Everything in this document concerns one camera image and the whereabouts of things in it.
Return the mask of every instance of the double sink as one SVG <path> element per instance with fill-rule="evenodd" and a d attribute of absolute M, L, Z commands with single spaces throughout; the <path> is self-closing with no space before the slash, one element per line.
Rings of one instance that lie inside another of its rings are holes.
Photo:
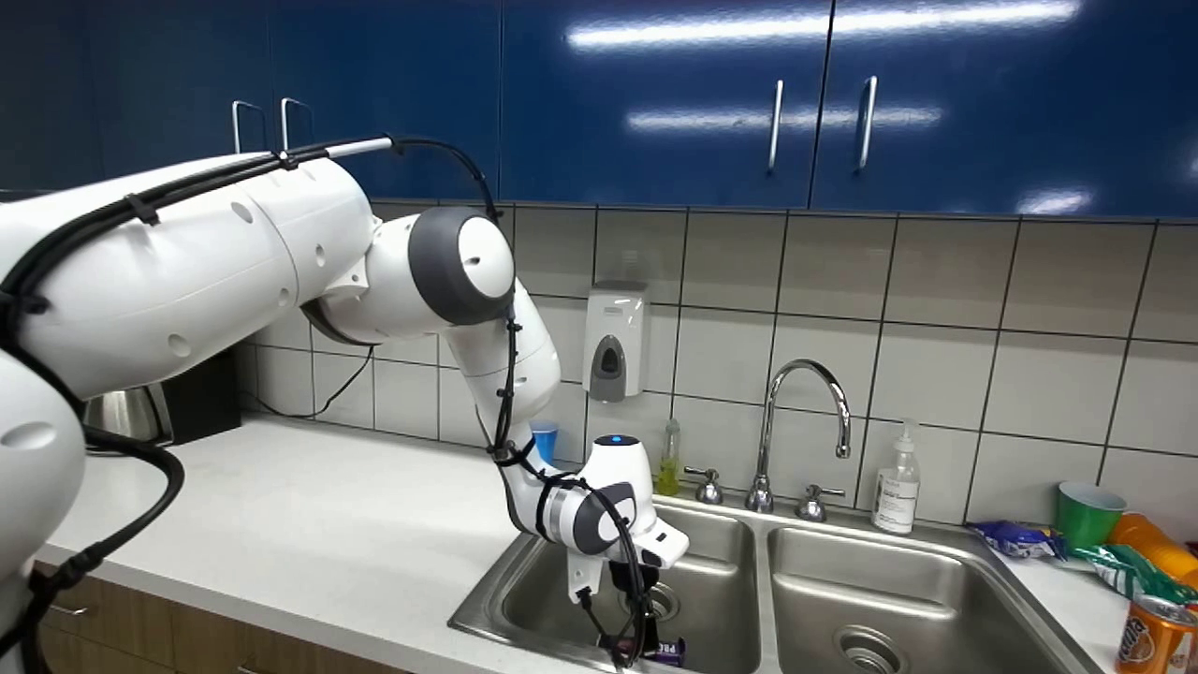
<path fill-rule="evenodd" d="M 835 523 L 658 496 L 688 555 L 653 590 L 663 640 L 686 671 L 713 674 L 1086 674 L 1091 656 L 975 535 L 885 535 Z M 620 595 L 594 604 L 620 624 Z M 522 535 L 451 624 L 610 671 L 594 624 L 565 599 L 565 549 Z"/>

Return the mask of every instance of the sink drain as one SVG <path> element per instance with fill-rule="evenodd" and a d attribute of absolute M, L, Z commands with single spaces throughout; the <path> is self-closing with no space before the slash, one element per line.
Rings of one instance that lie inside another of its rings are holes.
<path fill-rule="evenodd" d="M 859 671 L 874 671 L 874 674 L 901 674 L 905 662 L 895 649 L 895 640 L 885 630 L 874 624 L 850 624 L 837 634 L 837 656 L 859 667 Z"/>
<path fill-rule="evenodd" d="M 672 584 L 654 580 L 647 586 L 647 610 L 653 610 L 653 617 L 672 620 L 679 614 L 679 590 Z"/>

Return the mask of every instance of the white countertop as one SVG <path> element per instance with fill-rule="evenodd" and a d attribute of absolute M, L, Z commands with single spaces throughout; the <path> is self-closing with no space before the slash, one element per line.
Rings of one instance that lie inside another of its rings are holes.
<path fill-rule="evenodd" d="M 175 456 L 181 503 L 96 576 L 406 671 L 583 671 L 444 624 L 518 535 L 482 448 L 248 418 Z M 82 549 L 156 495 L 154 466 L 91 456 L 43 559 Z M 1053 565 L 1008 569 L 1117 671 L 1123 599 Z"/>

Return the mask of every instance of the wall-mounted soap dispenser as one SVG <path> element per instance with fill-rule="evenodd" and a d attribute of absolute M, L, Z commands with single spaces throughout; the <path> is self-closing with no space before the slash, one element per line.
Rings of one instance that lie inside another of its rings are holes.
<path fill-rule="evenodd" d="M 594 400 L 624 400 L 645 378 L 645 292 L 594 287 L 587 297 L 583 389 Z"/>

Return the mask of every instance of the faucet handle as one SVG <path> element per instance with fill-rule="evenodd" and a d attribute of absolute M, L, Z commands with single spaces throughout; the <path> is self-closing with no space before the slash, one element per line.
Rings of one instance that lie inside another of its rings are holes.
<path fill-rule="evenodd" d="M 798 496 L 798 506 L 794 506 L 794 511 L 803 515 L 803 520 L 828 520 L 828 508 L 825 508 L 825 503 L 821 496 L 847 496 L 847 489 L 825 489 L 821 481 L 808 481 L 808 489 L 806 489 L 806 496 Z"/>
<path fill-rule="evenodd" d="M 698 485 L 698 503 L 721 503 L 721 489 L 718 489 L 718 470 L 716 466 L 686 466 L 688 480 L 705 480 Z"/>

